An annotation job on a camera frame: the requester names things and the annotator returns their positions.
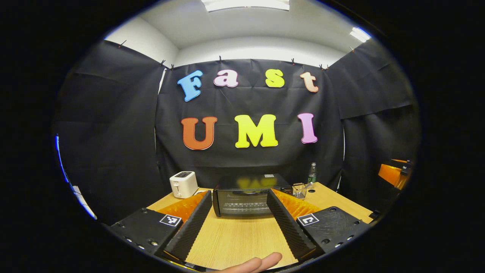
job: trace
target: black toaster oven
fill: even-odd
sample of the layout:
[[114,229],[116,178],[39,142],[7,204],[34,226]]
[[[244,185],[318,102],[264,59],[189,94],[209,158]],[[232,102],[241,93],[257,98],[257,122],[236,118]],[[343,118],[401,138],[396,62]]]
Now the black toaster oven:
[[293,195],[292,187],[279,174],[223,177],[212,192],[217,216],[271,214],[266,205],[269,189]]

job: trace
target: white toaster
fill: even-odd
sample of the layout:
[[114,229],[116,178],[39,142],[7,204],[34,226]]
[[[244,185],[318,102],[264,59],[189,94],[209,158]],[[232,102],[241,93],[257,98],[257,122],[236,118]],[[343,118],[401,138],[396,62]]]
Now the white toaster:
[[199,188],[193,171],[181,171],[170,177],[170,186],[177,198],[189,198]]

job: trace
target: white ceiling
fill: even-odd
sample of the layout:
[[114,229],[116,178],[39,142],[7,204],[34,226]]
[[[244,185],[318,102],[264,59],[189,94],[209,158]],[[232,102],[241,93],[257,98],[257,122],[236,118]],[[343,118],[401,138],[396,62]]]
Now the white ceiling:
[[349,52],[360,41],[340,13],[315,0],[290,0],[290,11],[234,8],[207,12],[200,0],[169,0],[139,15],[180,50],[217,39],[269,36],[298,39]]

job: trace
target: letter m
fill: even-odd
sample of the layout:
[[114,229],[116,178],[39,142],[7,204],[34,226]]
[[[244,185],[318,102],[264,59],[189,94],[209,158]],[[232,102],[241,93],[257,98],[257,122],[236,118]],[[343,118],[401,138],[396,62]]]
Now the letter m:
[[238,142],[236,142],[237,148],[249,147],[247,137],[251,140],[251,143],[256,147],[263,136],[261,141],[262,147],[273,147],[278,145],[278,141],[275,137],[275,120],[274,115],[263,115],[256,126],[253,120],[248,115],[239,115],[234,117],[234,120],[239,124],[239,136]]

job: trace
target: letter f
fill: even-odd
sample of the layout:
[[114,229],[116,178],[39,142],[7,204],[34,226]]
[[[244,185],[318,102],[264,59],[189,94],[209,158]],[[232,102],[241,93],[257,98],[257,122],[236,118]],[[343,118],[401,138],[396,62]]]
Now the letter f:
[[177,84],[182,86],[182,89],[185,93],[185,98],[184,100],[186,102],[190,101],[191,99],[197,97],[200,95],[200,90],[195,89],[196,87],[201,87],[202,83],[200,82],[200,79],[198,77],[202,76],[203,73],[200,70],[196,70],[189,75],[181,78]]

